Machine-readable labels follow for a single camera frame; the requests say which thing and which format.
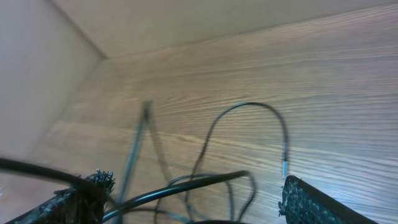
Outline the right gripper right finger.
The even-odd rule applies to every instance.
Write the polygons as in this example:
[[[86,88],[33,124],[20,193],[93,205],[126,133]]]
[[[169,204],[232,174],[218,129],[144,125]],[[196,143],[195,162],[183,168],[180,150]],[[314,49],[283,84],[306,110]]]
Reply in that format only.
[[[286,177],[278,206],[288,224],[377,224],[294,175]]]

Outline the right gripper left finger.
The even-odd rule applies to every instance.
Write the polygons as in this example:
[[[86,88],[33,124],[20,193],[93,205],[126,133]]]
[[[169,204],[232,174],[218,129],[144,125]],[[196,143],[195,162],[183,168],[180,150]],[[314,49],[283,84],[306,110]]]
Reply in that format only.
[[[106,198],[94,198],[73,185],[54,194],[7,224],[97,224],[103,221]]]

